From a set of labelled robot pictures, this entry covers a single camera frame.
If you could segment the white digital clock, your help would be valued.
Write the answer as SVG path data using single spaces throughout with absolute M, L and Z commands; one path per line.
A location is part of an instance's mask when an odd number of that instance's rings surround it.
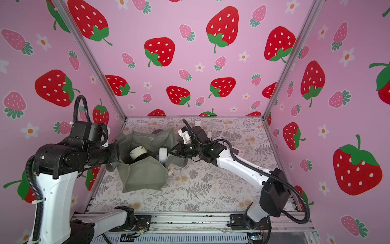
M 159 162 L 165 166 L 168 158 L 168 149 L 165 147 L 159 148 L 158 160 Z

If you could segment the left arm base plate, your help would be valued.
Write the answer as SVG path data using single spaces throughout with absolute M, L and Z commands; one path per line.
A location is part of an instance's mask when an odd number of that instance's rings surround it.
M 125 223 L 119 227 L 115 227 L 110 232 L 146 232 L 150 228 L 152 215 L 135 215 L 126 220 Z

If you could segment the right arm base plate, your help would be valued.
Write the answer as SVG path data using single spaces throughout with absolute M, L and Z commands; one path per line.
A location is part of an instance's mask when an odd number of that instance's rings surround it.
M 255 222 L 250 219 L 246 213 L 231 214 L 230 222 L 227 223 L 227 226 L 232 230 L 265 231 L 272 229 L 270 220 L 268 218 L 263 218 L 259 222 Z

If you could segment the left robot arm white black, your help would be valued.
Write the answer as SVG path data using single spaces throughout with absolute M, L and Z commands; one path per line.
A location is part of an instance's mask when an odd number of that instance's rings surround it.
M 136 224 L 133 209 L 126 206 L 88 219 L 71 219 L 74 185 L 85 167 L 97 168 L 119 160 L 119 146 L 108 144 L 105 124 L 78 120 L 80 103 L 87 105 L 83 95 L 74 104 L 70 135 L 57 144 L 40 147 L 26 163 L 25 175 L 36 196 L 30 244 L 89 244 L 113 228 L 132 230 Z

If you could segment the small black round clock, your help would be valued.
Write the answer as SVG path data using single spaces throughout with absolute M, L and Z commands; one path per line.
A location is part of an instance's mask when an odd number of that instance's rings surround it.
M 129 156 L 135 163 L 149 157 L 149 152 L 144 146 L 138 146 L 130 151 Z

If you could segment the olive green canvas bag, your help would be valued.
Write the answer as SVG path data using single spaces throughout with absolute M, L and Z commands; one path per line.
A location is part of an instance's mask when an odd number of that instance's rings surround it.
M 118 171 L 124 193 L 142 189 L 161 190 L 168 178 L 167 168 L 170 165 L 184 168 L 188 159 L 180 158 L 179 162 L 166 162 L 163 166 L 158 160 L 159 148 L 165 147 L 170 150 L 180 142 L 183 142 L 183 139 L 172 129 L 157 134 L 136 131 L 130 134 L 121 133 L 116 140 L 120 152 L 119 160 L 108 163 L 106 170 Z M 129 153 L 138 146 L 144 146 L 149 152 L 149 157 L 134 163 Z

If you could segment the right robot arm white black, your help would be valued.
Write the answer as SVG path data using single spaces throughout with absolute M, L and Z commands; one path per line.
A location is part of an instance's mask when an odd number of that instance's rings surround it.
M 243 223 L 229 224 L 230 227 L 256 229 L 261 221 L 270 217 L 285 215 L 297 224 L 307 224 L 310 220 L 310 207 L 303 195 L 286 180 L 280 169 L 266 169 L 234 154 L 232 144 L 225 139 L 210 140 L 199 126 L 191 127 L 183 120 L 185 127 L 178 131 L 182 141 L 177 143 L 169 154 L 182 159 L 198 157 L 201 161 L 228 170 L 250 183 L 260 191 L 260 200 L 252 203 L 243 214 Z M 304 217 L 298 219 L 284 210 L 292 194 L 302 202 Z

